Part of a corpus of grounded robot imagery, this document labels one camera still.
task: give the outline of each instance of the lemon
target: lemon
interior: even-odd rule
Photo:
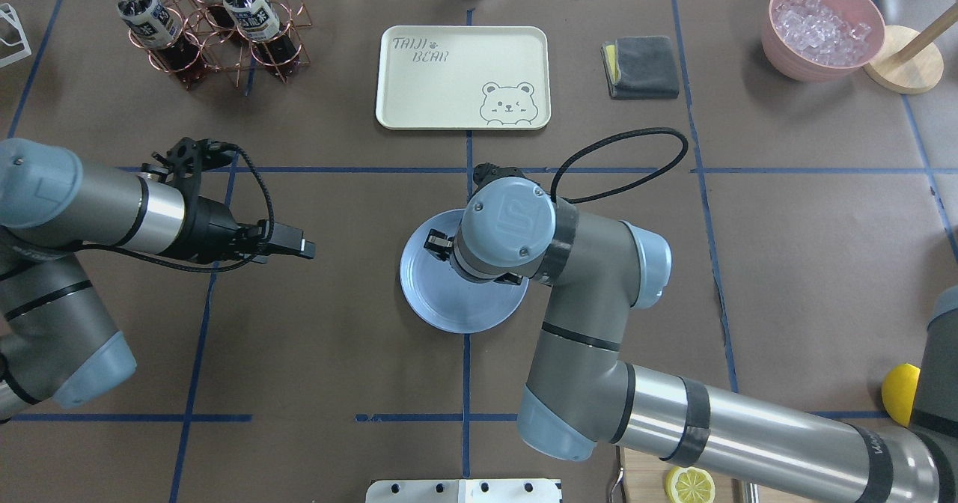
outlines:
[[[891,371],[882,383],[882,403],[885,411],[898,424],[907,427],[911,420],[911,407],[915,404],[915,390],[921,369],[908,363],[900,364]]]
[[[665,477],[665,493],[671,503],[712,503],[716,483],[705,469],[672,468]]]

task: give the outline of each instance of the round plate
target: round plate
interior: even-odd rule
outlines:
[[[430,229],[454,236],[463,210],[449,210],[422,223],[406,241],[400,260],[400,285],[409,306],[417,315],[446,332],[482,332],[509,317],[526,295],[528,279],[522,284],[473,284],[460,277],[448,261],[436,260],[422,248]]]

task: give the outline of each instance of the wooden cutting board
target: wooden cutting board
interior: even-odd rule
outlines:
[[[626,501],[629,503],[668,503],[665,493],[665,476],[673,468],[670,463],[662,462],[656,456],[619,448],[619,458],[626,470],[623,485],[626,489]],[[716,483],[715,503],[733,503],[739,501],[736,487],[730,477],[712,473]],[[811,499],[793,496],[770,488],[759,489],[759,503],[808,503]]]

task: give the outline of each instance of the white mounting bracket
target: white mounting bracket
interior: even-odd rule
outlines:
[[[366,503],[561,503],[555,479],[376,481]]]

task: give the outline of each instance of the bear face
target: bear face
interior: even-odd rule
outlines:
[[[479,108],[486,125],[531,125],[538,115],[533,101],[533,85],[527,82],[516,87],[499,86],[495,82],[483,85],[486,100]]]

